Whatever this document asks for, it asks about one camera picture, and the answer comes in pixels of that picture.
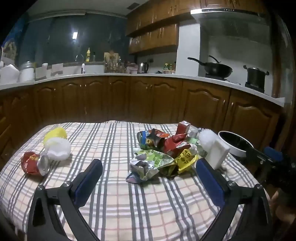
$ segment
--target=blue gripper pad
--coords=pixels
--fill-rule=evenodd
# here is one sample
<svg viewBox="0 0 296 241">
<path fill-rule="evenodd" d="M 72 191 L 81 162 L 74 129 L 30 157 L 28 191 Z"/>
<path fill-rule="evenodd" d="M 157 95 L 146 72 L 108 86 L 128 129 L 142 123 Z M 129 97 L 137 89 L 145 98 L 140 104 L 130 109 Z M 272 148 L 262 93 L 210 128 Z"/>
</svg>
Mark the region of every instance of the blue gripper pad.
<svg viewBox="0 0 296 241">
<path fill-rule="evenodd" d="M 225 204 L 224 191 L 208 168 L 212 168 L 202 158 L 196 162 L 196 172 L 214 205 L 222 208 Z"/>
<path fill-rule="evenodd" d="M 84 172 L 81 172 L 73 180 L 72 198 L 77 207 L 83 207 L 103 172 L 102 162 L 94 159 Z"/>
</svg>

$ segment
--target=plaid tablecloth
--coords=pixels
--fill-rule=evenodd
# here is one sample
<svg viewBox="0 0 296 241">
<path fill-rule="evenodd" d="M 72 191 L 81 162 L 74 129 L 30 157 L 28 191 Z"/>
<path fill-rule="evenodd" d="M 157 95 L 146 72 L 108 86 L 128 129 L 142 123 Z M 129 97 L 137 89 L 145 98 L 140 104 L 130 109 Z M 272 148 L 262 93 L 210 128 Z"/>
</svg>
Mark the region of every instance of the plaid tablecloth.
<svg viewBox="0 0 296 241">
<path fill-rule="evenodd" d="M 45 134 L 61 126 L 66 129 L 72 155 L 54 162 L 41 180 L 46 188 L 73 180 L 94 158 L 103 163 L 103 174 L 80 212 L 100 240 L 198 240 L 219 209 L 213 205 L 198 176 L 184 173 L 174 180 L 159 178 L 143 185 L 125 181 L 133 149 L 139 147 L 138 131 L 157 128 L 175 134 L 177 125 L 150 125 L 108 121 L 104 123 L 64 123 L 46 126 L 28 140 L 0 172 L 0 205 L 14 225 L 26 232 L 30 204 L 39 181 L 24 174 L 20 159 L 24 152 L 43 151 Z M 224 176 L 240 186 L 253 187 L 257 181 L 239 162 L 228 155 Z M 225 239 L 229 239 L 242 212 L 239 206 Z M 75 240 L 62 210 L 62 225 Z"/>
</svg>

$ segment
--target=ceiling light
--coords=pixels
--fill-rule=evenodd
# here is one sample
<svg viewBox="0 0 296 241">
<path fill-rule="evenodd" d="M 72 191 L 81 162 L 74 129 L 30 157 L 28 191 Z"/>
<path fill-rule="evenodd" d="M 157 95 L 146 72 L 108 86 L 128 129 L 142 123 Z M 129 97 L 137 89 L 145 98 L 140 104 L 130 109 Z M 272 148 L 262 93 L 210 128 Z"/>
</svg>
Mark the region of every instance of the ceiling light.
<svg viewBox="0 0 296 241">
<path fill-rule="evenodd" d="M 72 39 L 77 39 L 77 35 L 78 35 L 78 32 L 74 32 Z"/>
</svg>

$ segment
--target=frying pan handle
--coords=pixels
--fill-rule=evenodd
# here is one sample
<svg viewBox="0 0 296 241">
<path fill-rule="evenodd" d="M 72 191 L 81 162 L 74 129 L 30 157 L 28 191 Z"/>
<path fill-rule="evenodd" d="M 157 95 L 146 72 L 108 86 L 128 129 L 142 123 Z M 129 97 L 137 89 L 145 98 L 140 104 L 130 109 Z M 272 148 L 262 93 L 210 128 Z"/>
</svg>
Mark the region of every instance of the frying pan handle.
<svg viewBox="0 0 296 241">
<path fill-rule="evenodd" d="M 213 58 L 214 60 L 216 60 L 217 63 L 221 63 L 219 62 L 216 58 L 214 58 L 213 56 L 209 55 L 209 57 Z"/>
<path fill-rule="evenodd" d="M 202 65 L 202 66 L 205 66 L 206 64 L 205 63 L 203 63 L 203 62 L 201 62 L 201 61 L 199 61 L 198 59 L 196 59 L 196 58 L 191 58 L 191 57 L 188 57 L 187 59 L 189 59 L 189 60 L 193 60 L 193 61 L 196 61 L 196 62 L 198 62 L 200 65 Z"/>
</svg>

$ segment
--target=yellow bottle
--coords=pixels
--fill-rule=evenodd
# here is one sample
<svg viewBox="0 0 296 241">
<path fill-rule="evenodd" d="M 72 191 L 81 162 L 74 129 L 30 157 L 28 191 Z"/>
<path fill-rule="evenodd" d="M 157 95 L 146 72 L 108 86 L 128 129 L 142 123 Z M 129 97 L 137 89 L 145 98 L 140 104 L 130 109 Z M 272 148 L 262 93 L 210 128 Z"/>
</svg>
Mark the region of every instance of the yellow bottle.
<svg viewBox="0 0 296 241">
<path fill-rule="evenodd" d="M 86 62 L 89 62 L 90 56 L 91 56 L 91 50 L 89 48 L 88 51 L 86 52 Z"/>
</svg>

